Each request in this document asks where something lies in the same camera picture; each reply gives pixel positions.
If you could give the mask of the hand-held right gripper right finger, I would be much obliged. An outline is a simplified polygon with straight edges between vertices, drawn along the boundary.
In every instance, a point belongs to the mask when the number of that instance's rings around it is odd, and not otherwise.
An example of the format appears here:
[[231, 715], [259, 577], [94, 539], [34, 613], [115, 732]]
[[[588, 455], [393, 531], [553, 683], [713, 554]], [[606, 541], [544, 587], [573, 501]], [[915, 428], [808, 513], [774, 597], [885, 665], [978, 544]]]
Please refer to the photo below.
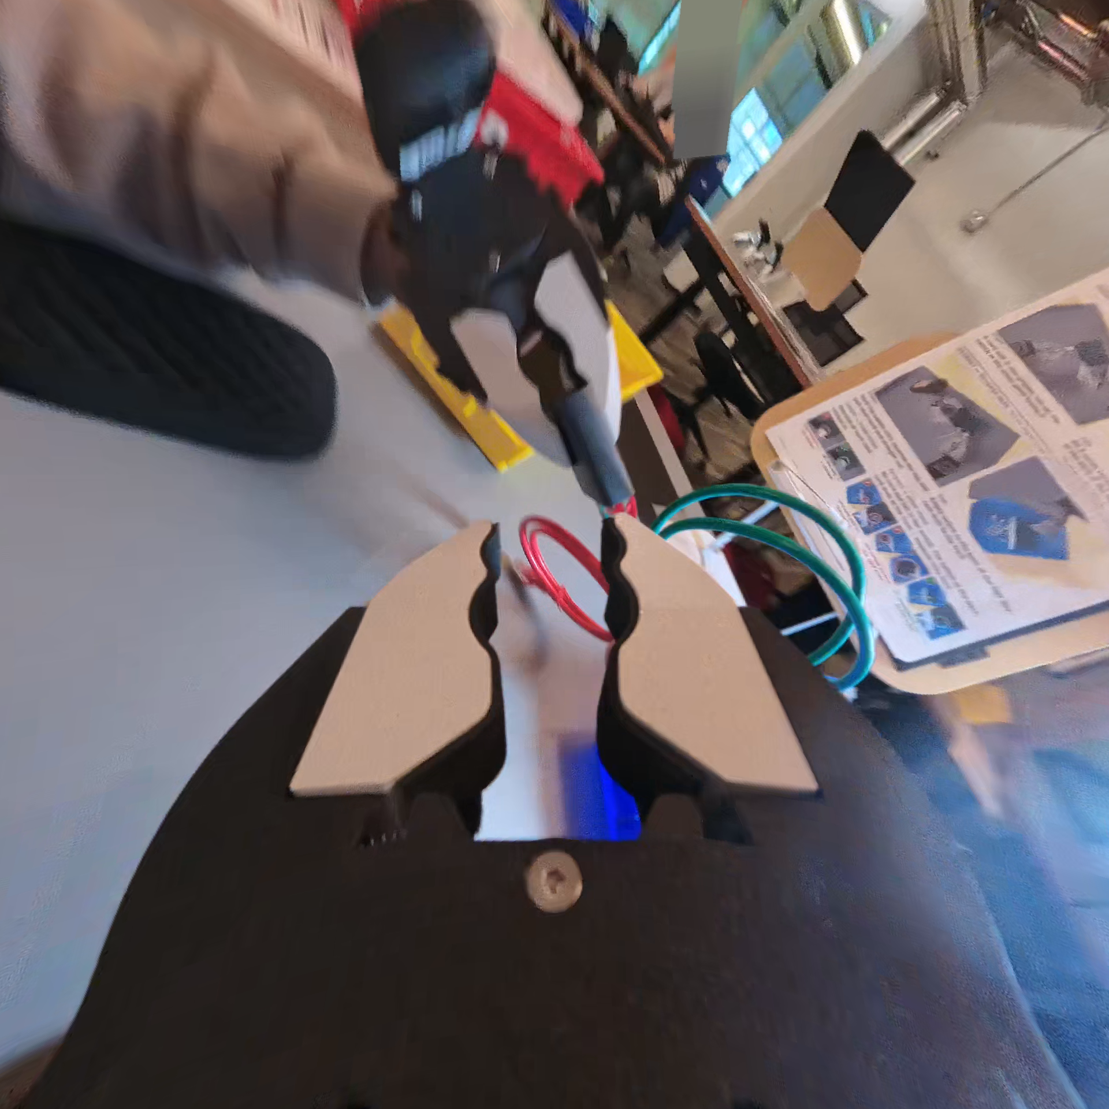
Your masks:
[[595, 731], [630, 795], [817, 795], [743, 610], [640, 521], [602, 526], [611, 636]]

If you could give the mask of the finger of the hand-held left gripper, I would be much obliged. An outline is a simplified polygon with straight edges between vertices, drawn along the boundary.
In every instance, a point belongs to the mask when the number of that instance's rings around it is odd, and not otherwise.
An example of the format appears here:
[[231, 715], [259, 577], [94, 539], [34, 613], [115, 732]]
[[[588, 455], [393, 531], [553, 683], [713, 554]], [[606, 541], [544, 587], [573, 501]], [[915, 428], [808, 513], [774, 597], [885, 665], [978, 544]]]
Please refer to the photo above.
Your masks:
[[452, 323], [458, 342], [495, 412], [536, 453], [551, 464], [570, 469], [562, 438], [545, 416], [537, 387], [520, 369], [518, 336], [503, 313], [469, 309]]
[[572, 253], [562, 253], [545, 265], [533, 307], [556, 342], [562, 394], [584, 393], [615, 444], [622, 412], [619, 361], [605, 296], [589, 283], [598, 276], [597, 269], [582, 270]]

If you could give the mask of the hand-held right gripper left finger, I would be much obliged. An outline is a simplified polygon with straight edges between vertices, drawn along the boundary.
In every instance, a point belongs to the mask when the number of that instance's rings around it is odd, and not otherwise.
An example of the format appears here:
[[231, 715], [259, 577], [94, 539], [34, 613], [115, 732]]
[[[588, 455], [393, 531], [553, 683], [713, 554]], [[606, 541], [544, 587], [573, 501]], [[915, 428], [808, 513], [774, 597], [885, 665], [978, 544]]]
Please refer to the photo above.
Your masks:
[[470, 609], [499, 572], [499, 535], [478, 521], [399, 572], [367, 604], [304, 749], [297, 798], [379, 795], [494, 710], [488, 633]]

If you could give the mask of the black ethernet coupler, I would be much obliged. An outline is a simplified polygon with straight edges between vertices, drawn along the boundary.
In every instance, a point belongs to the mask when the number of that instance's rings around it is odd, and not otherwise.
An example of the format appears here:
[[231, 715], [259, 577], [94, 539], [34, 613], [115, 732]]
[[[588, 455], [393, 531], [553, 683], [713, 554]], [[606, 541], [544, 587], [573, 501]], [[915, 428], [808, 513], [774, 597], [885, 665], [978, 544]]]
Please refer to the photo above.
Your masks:
[[634, 500], [634, 486], [617, 448], [617, 435], [585, 390], [553, 402], [549, 416], [561, 438], [580, 489], [611, 513]]

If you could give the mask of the person's left forearm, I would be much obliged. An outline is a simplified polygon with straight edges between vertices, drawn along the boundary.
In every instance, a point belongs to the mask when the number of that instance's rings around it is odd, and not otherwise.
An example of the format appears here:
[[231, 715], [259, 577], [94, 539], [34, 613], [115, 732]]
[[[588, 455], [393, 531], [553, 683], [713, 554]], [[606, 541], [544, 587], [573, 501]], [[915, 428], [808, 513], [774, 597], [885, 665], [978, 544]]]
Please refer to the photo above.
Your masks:
[[3, 214], [363, 303], [396, 199], [360, 93], [194, 3], [3, 3]]

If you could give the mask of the person's left hand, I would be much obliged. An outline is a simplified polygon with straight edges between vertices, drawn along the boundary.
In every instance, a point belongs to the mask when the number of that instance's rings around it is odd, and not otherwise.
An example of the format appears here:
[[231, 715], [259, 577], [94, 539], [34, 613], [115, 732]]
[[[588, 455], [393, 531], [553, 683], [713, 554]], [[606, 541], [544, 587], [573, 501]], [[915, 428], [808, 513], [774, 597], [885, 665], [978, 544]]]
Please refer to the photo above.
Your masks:
[[358, 267], [363, 298], [370, 308], [380, 309], [401, 291], [408, 263], [395, 238], [389, 206], [380, 206], [370, 216]]

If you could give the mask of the yellow plastic bin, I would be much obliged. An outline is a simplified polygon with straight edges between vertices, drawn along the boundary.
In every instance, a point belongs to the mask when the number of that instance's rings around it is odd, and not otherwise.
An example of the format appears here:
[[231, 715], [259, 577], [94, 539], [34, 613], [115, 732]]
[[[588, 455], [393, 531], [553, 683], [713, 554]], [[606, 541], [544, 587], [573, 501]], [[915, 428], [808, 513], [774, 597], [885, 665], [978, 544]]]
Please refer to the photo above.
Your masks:
[[[611, 300], [606, 303], [606, 312], [614, 332], [621, 401], [626, 405], [659, 385], [663, 372]], [[378, 320], [376, 331], [382, 340], [387, 339], [397, 354], [405, 358], [412, 373], [446, 408], [494, 469], [504, 473], [533, 456], [533, 448], [495, 411], [482, 408], [475, 399], [463, 395], [438, 374], [434, 350], [425, 342], [419, 325], [404, 307], [393, 304], [387, 308]]]

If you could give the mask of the red plastic bin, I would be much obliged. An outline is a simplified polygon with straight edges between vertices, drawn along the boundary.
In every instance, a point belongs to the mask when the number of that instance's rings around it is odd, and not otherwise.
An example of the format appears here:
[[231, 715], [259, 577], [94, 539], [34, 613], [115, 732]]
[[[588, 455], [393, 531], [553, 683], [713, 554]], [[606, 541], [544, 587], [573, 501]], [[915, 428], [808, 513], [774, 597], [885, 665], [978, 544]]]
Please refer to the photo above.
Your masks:
[[446, 226], [568, 212], [601, 164], [525, 3], [342, 3], [370, 135], [417, 214]]

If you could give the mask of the dark long table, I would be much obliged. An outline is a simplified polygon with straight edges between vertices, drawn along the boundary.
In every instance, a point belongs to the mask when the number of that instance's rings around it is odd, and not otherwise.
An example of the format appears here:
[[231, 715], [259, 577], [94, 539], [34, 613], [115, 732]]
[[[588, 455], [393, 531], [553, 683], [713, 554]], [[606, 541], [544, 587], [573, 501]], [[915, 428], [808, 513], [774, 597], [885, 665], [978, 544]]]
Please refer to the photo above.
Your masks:
[[823, 381], [823, 369], [815, 364], [796, 328], [730, 255], [701, 205], [693, 199], [687, 199], [684, 208], [689, 214], [684, 254], [721, 316], [733, 324], [738, 319], [739, 302], [749, 325], [766, 337], [775, 356], [789, 369], [799, 389], [808, 390], [819, 385]]

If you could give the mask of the wooden and black chair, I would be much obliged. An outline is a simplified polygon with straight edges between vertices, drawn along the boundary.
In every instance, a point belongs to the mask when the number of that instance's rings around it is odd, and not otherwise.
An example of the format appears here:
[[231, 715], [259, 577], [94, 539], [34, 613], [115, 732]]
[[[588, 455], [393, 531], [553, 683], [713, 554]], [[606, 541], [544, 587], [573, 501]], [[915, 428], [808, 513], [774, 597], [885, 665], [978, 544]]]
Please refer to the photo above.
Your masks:
[[859, 131], [821, 206], [784, 243], [782, 266], [813, 311], [853, 284], [865, 254], [915, 187], [877, 137]]

